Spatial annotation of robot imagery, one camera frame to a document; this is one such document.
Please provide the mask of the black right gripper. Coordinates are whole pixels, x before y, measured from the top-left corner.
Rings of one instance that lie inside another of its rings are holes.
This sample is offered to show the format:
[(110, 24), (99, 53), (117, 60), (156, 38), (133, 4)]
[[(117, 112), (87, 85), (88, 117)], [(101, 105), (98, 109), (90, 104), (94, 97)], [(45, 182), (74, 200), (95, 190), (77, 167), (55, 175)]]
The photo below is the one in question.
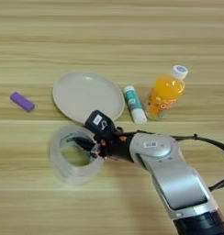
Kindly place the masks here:
[[(132, 162), (129, 146), (134, 135), (134, 132), (122, 132), (120, 129), (107, 129), (97, 132), (96, 141), (100, 144), (99, 155)], [(96, 144), (92, 140), (83, 137), (71, 137), (67, 142), (85, 151), (97, 151)]]

